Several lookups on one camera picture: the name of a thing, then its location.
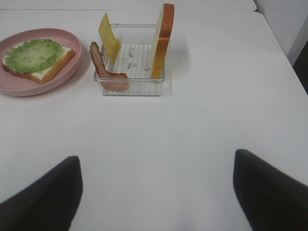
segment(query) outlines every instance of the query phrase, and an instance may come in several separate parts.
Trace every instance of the toast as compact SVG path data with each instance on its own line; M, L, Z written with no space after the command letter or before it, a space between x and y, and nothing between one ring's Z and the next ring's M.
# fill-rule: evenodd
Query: toast
M74 51L71 48L68 47L62 47L63 53L58 57L58 59L52 64L52 66L47 67L46 69L40 71L40 72L34 72L34 73L18 73L14 72L9 69L9 67L6 64L6 58L7 55L5 55L2 59L1 65L2 68L9 72L13 76L21 77L21 78L27 78L35 81L38 84L44 84L49 81L51 81L56 74L68 63L68 61L74 57Z
M160 78L174 19L174 5L165 3L158 17L155 36L151 48L151 78Z

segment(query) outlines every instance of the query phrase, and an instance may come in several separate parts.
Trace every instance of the bacon strip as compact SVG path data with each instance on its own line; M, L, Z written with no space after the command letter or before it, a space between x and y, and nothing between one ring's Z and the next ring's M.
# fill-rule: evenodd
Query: bacon strip
M105 68L100 49L96 42L92 42L90 45L90 55L92 62L95 66L96 72L100 78L128 78L125 73L111 73ZM124 91L128 88L128 82L102 82L103 87L106 90L112 91Z

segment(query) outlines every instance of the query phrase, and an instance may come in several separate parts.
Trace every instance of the white table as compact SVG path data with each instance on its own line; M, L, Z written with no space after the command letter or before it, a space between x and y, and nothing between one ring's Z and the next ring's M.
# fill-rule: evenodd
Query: white table
M115 97L101 95L88 53L103 13L0 11L10 22L1 40L59 27L84 47L62 86L0 95L0 201L78 155L84 192L72 231L247 231L232 185L236 149L308 184L308 98L262 15L178 12L164 94ZM108 14L112 23L156 21Z
M253 0L14 0L0 2L1 10L160 10L163 3L173 3L181 11L255 11Z

